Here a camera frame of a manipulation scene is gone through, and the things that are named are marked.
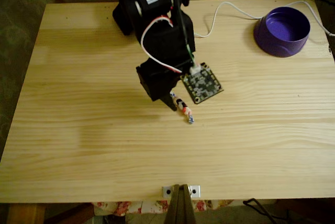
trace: metal bracket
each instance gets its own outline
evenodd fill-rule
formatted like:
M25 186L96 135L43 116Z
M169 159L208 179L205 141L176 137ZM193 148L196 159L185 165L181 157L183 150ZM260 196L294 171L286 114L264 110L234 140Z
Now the metal bracket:
M188 186L189 195L191 198L200 198L200 186L199 185L191 185ZM173 186L163 186L162 187L162 196L164 199L171 198L173 192Z

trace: connector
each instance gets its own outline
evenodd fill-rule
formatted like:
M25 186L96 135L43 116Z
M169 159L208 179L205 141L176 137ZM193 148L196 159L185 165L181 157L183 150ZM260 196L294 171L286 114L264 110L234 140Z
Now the connector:
M201 71L201 65L200 64L194 64L194 66L192 66L189 69L189 73L191 75L195 75L195 74L199 73L200 71Z

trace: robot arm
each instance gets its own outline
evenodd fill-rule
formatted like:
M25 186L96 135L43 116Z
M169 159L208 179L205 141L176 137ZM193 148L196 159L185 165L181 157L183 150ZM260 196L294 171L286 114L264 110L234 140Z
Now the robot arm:
M142 41L147 52L158 61L179 70L173 71L152 58L136 67L140 82L151 99L161 99L174 110L170 91L176 86L180 75L189 72L194 65L193 24L181 10L181 4L187 6L188 3L189 0L119 0L113 11L114 20L124 35L134 31L141 42L145 32ZM167 17L170 22L157 22L147 29L161 16Z

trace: green wire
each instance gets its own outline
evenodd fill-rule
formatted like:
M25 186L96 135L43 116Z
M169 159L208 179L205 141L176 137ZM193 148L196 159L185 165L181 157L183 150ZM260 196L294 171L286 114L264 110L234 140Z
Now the green wire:
M190 47L189 47L188 44L186 45L186 48L187 48L187 51L188 51L189 56L190 56L191 59L192 59L193 64L195 65L194 55L192 54L191 49L190 49Z

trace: small object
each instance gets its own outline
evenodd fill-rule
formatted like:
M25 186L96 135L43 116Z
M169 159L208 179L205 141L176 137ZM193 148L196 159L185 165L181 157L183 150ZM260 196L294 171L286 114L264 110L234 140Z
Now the small object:
M253 35L258 46L276 57L290 57L305 45L310 31L307 17L297 9L279 7L260 19Z
M173 102L179 109L187 116L188 122L190 124L194 123L193 115L191 109L185 104L184 101L182 101L181 98L177 97L176 94L174 94L173 91L170 91L170 96L173 99Z
M224 90L208 65L202 63L199 66L200 71L191 68L191 74L181 76L181 80L195 104L199 104Z

